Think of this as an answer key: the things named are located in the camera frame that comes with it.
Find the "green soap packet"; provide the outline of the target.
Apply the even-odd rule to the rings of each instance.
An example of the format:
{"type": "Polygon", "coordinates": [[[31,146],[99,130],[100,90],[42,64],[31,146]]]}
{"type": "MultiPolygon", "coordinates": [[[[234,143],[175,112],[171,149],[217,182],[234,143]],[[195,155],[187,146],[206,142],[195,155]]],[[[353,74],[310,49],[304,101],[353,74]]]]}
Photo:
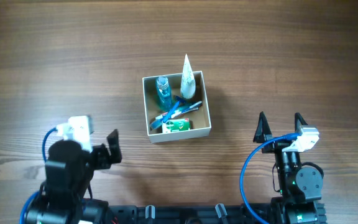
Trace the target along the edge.
{"type": "Polygon", "coordinates": [[[162,132],[164,134],[188,131],[190,129],[191,124],[188,118],[169,119],[166,123],[162,124],[162,132]]]}

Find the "white lotion tube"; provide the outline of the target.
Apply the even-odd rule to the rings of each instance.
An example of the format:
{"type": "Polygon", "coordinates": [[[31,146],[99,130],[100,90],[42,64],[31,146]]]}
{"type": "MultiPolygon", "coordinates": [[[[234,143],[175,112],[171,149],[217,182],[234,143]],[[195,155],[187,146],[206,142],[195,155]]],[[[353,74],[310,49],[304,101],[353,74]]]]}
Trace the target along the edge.
{"type": "Polygon", "coordinates": [[[185,55],[182,77],[181,77],[181,95],[184,99],[191,99],[195,95],[196,82],[194,73],[187,55],[185,55]]]}

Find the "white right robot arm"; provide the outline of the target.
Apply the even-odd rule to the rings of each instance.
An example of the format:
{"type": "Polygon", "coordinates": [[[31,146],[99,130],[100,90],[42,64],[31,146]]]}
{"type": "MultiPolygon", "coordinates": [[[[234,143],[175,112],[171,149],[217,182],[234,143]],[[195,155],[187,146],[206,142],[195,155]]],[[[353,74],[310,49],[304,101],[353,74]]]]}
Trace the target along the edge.
{"type": "Polygon", "coordinates": [[[279,197],[271,199],[264,216],[269,223],[327,222],[322,198],[324,171],[312,162],[301,162],[300,154],[314,147],[319,131],[308,125],[300,113],[295,114],[295,138],[276,140],[262,148],[275,155],[273,171],[278,175],[279,197]]]}

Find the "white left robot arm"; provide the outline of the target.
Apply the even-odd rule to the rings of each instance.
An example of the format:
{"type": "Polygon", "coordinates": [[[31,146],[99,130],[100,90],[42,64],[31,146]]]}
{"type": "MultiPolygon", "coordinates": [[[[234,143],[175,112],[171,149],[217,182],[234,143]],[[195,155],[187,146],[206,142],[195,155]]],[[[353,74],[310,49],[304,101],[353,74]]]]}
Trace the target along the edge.
{"type": "Polygon", "coordinates": [[[24,204],[19,223],[117,223],[107,201],[85,198],[96,170],[122,161],[117,129],[107,136],[108,145],[92,152],[74,140],[59,140],[48,150],[46,180],[24,204]]]}

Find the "blue liquid bottle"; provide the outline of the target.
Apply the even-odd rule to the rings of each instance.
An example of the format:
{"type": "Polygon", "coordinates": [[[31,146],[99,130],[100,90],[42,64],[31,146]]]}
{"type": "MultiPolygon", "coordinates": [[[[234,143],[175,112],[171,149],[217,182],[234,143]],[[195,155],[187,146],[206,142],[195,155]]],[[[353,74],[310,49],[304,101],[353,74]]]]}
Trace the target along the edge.
{"type": "Polygon", "coordinates": [[[155,80],[158,95],[158,104],[164,111],[169,111],[172,107],[172,91],[166,76],[159,76],[155,80]]]}

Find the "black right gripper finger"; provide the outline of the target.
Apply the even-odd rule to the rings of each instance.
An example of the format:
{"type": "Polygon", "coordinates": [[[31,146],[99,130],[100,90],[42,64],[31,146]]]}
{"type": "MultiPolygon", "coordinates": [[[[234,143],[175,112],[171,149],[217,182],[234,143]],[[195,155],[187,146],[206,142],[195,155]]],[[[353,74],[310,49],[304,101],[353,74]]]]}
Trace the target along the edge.
{"type": "Polygon", "coordinates": [[[264,143],[272,139],[272,132],[269,123],[263,111],[259,114],[257,129],[254,134],[253,142],[264,143]]]}
{"type": "Polygon", "coordinates": [[[299,112],[295,113],[295,132],[302,133],[307,127],[308,123],[304,120],[302,115],[299,112]]]}

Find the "small blue item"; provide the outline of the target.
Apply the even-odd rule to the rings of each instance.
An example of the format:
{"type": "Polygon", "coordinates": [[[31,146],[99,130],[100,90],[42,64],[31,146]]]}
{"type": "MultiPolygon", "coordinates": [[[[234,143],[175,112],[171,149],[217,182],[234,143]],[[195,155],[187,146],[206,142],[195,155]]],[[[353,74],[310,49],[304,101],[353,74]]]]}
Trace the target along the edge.
{"type": "Polygon", "coordinates": [[[189,108],[194,108],[194,107],[200,107],[202,105],[202,101],[198,101],[196,103],[193,103],[193,104],[186,104],[186,105],[183,105],[185,108],[189,107],[189,108]]]}

